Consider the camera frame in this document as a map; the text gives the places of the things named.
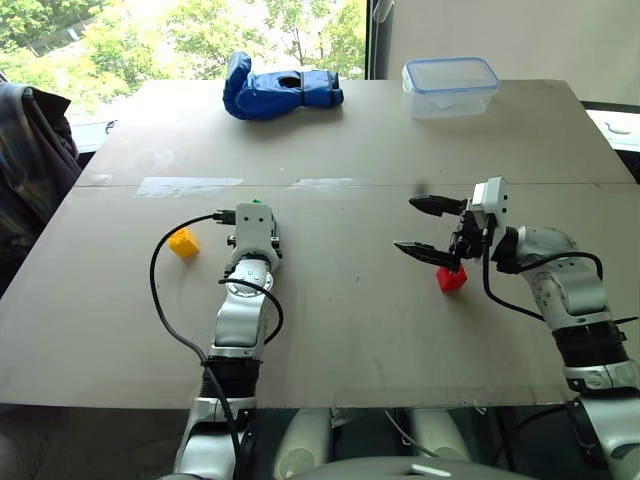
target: yellow block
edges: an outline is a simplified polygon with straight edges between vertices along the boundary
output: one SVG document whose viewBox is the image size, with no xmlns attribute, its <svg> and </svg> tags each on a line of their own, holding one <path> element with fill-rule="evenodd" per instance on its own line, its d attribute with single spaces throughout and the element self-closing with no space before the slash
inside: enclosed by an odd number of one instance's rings
<svg viewBox="0 0 640 480">
<path fill-rule="evenodd" d="M 187 258 L 200 251 L 200 244 L 191 230 L 183 228 L 169 237 L 169 248 L 179 257 Z"/>
</svg>

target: window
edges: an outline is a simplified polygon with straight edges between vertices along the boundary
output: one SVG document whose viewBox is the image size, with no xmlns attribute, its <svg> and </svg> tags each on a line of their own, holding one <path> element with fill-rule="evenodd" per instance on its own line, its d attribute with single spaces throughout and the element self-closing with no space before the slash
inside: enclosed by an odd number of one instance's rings
<svg viewBox="0 0 640 480">
<path fill-rule="evenodd" d="M 224 78 L 236 50 L 364 78 L 365 22 L 366 0 L 0 0 L 0 72 L 109 121 L 146 80 Z"/>
</svg>

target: black cable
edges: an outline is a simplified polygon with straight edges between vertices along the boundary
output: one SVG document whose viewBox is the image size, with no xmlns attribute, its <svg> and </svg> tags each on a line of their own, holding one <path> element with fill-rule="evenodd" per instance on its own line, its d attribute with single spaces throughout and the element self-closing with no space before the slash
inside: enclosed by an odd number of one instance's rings
<svg viewBox="0 0 640 480">
<path fill-rule="evenodd" d="M 169 239 L 169 237 L 174 233 L 176 233 L 178 230 L 182 230 L 183 228 L 191 224 L 202 222 L 204 220 L 213 220 L 213 215 L 204 215 L 202 217 L 197 217 L 197 218 L 188 220 L 178 225 L 177 227 L 174 227 L 171 230 L 169 230 L 160 239 L 160 241 L 156 245 L 156 248 L 153 251 L 153 255 L 151 255 L 151 263 L 149 264 L 149 283 L 151 285 L 151 296 L 153 297 L 153 304 L 156 307 L 156 312 L 158 312 L 158 317 L 160 318 L 162 325 L 173 338 L 175 338 L 185 347 L 189 348 L 191 351 L 193 351 L 193 353 L 195 353 L 198 356 L 200 363 L 204 366 L 204 371 L 207 375 L 207 378 L 211 382 L 211 386 L 213 387 L 213 390 L 216 396 L 218 397 L 218 400 L 220 401 L 220 405 L 222 406 L 222 411 L 224 412 L 224 417 L 227 422 L 227 427 L 229 428 L 229 434 L 231 435 L 231 442 L 233 443 L 233 453 L 235 455 L 235 460 L 236 460 L 234 478 L 236 478 L 237 477 L 236 472 L 239 471 L 238 464 L 240 461 L 240 437 L 238 435 L 238 427 L 236 426 L 236 422 L 233 419 L 233 413 L 231 412 L 231 407 L 229 406 L 227 397 L 224 395 L 224 392 L 222 391 L 222 388 L 220 387 L 220 384 L 218 383 L 218 380 L 216 379 L 216 376 L 213 373 L 213 370 L 211 370 L 211 367 L 206 365 L 207 355 L 204 353 L 204 351 L 194 342 L 180 335 L 169 323 L 169 320 L 167 320 L 167 318 L 165 317 L 164 311 L 162 310 L 162 306 L 160 305 L 160 299 L 158 298 L 158 291 L 156 287 L 156 274 L 155 274 L 156 262 L 158 260 L 158 254 L 160 253 L 160 249 L 162 248 L 162 246 Z"/>
<path fill-rule="evenodd" d="M 569 257 L 579 257 L 579 258 L 588 258 L 589 260 L 593 260 L 593 263 L 596 264 L 596 273 L 598 278 L 602 280 L 604 275 L 604 271 L 602 268 L 602 261 L 593 253 L 588 252 L 563 252 L 563 253 L 555 253 L 553 255 L 549 255 L 548 257 L 541 258 L 540 260 L 536 260 L 529 265 L 524 267 L 520 267 L 516 273 L 526 272 L 527 270 L 533 270 L 534 268 L 541 267 L 542 265 L 552 262 L 553 260 L 557 260 L 559 258 L 569 258 Z"/>
<path fill-rule="evenodd" d="M 565 409 L 564 405 L 559 405 L 557 407 L 550 408 L 549 410 L 545 410 L 543 412 L 538 412 L 538 413 L 536 413 L 534 415 L 531 415 L 531 416 L 525 418 L 522 422 L 518 423 L 514 427 L 514 429 L 511 431 L 511 433 L 509 433 L 507 435 L 507 438 L 503 442 L 501 442 L 500 446 L 498 447 L 496 452 L 493 454 L 493 458 L 492 458 L 491 463 L 489 465 L 497 465 L 498 464 L 498 460 L 500 459 L 500 454 L 504 450 L 505 444 L 510 442 L 511 439 L 515 435 L 517 435 L 520 432 L 520 430 L 522 430 L 524 427 L 526 427 L 530 423 L 538 420 L 539 418 L 546 417 L 547 415 L 551 415 L 552 413 L 557 413 L 557 412 L 563 411 L 564 409 Z"/>
<path fill-rule="evenodd" d="M 404 438 L 408 443 L 410 443 L 415 448 L 417 448 L 418 450 L 420 450 L 422 453 L 426 454 L 429 457 L 432 457 L 432 458 L 437 458 L 438 457 L 438 455 L 436 455 L 431 450 L 429 450 L 429 449 L 423 447 L 422 445 L 420 445 L 411 435 L 409 435 L 407 432 L 405 432 L 404 429 L 400 426 L 400 424 L 395 420 L 395 418 L 393 418 L 393 416 L 389 413 L 389 410 L 385 410 L 384 414 L 387 416 L 387 418 L 391 422 L 391 425 L 393 425 L 394 428 L 398 431 L 400 436 L 402 438 Z"/>
<path fill-rule="evenodd" d="M 280 302 L 278 301 L 278 299 L 273 293 L 271 293 L 266 288 L 261 287 L 260 285 L 247 282 L 246 280 L 240 280 L 239 278 L 223 278 L 222 280 L 218 280 L 218 283 L 220 285 L 223 285 L 225 283 L 237 283 L 238 285 L 244 285 L 245 287 L 249 287 L 249 288 L 253 288 L 254 290 L 257 290 L 258 292 L 262 293 L 265 297 L 267 297 L 269 300 L 271 300 L 271 303 L 273 303 L 274 307 L 276 307 L 276 310 L 278 311 L 278 325 L 273 330 L 273 332 L 271 332 L 271 335 L 269 335 L 266 338 L 266 340 L 264 341 L 264 344 L 266 345 L 271 340 L 276 338 L 278 333 L 280 333 L 280 330 L 282 330 L 282 325 L 284 324 L 284 312 L 282 311 L 282 305 L 280 305 Z"/>
<path fill-rule="evenodd" d="M 538 320 L 542 320 L 544 322 L 544 318 L 542 315 L 534 313 L 526 308 L 518 307 L 517 305 L 513 305 L 511 303 L 505 302 L 501 298 L 496 297 L 491 291 L 491 287 L 489 285 L 489 243 L 485 242 L 482 247 L 482 286 L 484 287 L 484 293 L 487 294 L 491 300 L 496 302 L 498 305 L 502 305 L 503 307 L 509 308 L 519 313 L 523 313 L 525 315 L 529 315 L 530 317 L 536 318 Z"/>
<path fill-rule="evenodd" d="M 498 424 L 498 430 L 500 430 L 500 436 L 502 437 L 500 446 L 504 446 L 504 454 L 507 457 L 507 466 L 510 471 L 517 472 L 518 469 L 516 468 L 516 461 L 513 457 L 513 448 L 511 448 L 511 442 L 507 440 L 507 427 L 504 425 L 504 420 L 500 414 L 500 408 L 496 408 L 494 413 L 496 414 L 496 423 Z"/>
<path fill-rule="evenodd" d="M 638 317 L 619 318 L 618 320 L 614 320 L 613 323 L 616 325 L 622 325 L 623 323 L 633 322 L 634 320 L 638 320 Z"/>
</svg>

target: transparent food container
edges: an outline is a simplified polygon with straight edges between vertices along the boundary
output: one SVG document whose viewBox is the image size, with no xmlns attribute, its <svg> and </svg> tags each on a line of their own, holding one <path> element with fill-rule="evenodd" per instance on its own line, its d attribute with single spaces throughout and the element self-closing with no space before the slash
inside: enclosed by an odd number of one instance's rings
<svg viewBox="0 0 640 480">
<path fill-rule="evenodd" d="M 414 118 L 480 115 L 499 86 L 478 57 L 411 60 L 402 69 L 403 101 Z"/>
</svg>

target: plaid jacket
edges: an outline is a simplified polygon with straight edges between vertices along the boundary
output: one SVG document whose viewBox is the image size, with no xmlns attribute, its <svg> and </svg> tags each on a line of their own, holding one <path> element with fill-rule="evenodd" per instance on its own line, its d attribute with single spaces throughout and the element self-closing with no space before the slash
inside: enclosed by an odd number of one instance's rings
<svg viewBox="0 0 640 480">
<path fill-rule="evenodd" d="M 0 82 L 0 295 L 80 175 L 69 103 Z"/>
</svg>

